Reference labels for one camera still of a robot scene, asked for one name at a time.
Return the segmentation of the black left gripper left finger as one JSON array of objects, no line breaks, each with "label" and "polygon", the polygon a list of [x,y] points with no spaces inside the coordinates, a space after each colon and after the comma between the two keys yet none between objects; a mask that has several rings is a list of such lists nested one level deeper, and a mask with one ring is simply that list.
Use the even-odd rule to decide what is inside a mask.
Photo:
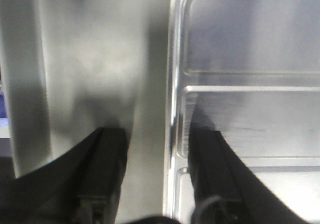
[{"label": "black left gripper left finger", "polygon": [[98,128],[54,161],[0,183],[3,224],[112,224],[128,159],[122,128]]}]

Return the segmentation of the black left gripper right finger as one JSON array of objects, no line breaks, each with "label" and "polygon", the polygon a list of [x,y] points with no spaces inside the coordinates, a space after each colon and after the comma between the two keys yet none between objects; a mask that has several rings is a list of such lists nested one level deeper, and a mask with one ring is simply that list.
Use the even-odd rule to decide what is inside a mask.
[{"label": "black left gripper right finger", "polygon": [[193,224],[305,224],[241,161],[221,132],[189,130]]}]

